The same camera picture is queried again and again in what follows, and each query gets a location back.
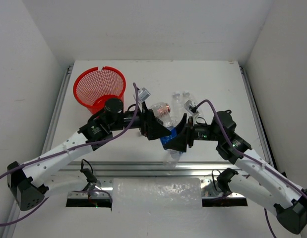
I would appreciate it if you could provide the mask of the blue label bottle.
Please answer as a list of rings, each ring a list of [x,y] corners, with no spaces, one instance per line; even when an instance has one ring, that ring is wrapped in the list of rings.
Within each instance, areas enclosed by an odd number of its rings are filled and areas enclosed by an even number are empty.
[[[164,150],[168,148],[166,145],[177,137],[177,129],[174,126],[164,127],[162,130],[162,136],[160,137],[160,142]]]
[[[182,154],[182,152],[176,150],[167,150],[167,154],[163,160],[163,165],[167,168],[175,168]]]

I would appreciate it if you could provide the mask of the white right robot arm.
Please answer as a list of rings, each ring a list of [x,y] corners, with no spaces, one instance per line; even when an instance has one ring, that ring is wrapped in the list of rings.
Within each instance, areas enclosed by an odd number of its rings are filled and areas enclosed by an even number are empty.
[[[183,117],[177,125],[177,136],[164,143],[165,149],[185,153],[194,141],[216,141],[216,151],[225,161],[243,170],[256,181],[245,179],[234,169],[225,169],[217,177],[217,185],[224,194],[242,194],[276,216],[289,232],[300,234],[307,225],[307,188],[288,180],[235,133],[236,123],[231,111],[214,114],[211,124],[194,124]]]

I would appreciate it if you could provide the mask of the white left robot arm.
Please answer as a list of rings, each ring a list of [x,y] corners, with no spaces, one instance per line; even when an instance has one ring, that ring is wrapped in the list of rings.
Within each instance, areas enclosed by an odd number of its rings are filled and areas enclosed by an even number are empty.
[[[108,99],[87,124],[59,146],[29,161],[27,166],[17,161],[9,164],[7,170],[11,173],[7,176],[7,184],[20,210],[28,211],[36,207],[44,198],[57,191],[52,175],[70,162],[111,141],[113,131],[126,132],[128,129],[139,128],[148,140],[171,135],[145,103],[141,106],[141,109],[125,112],[122,100]]]

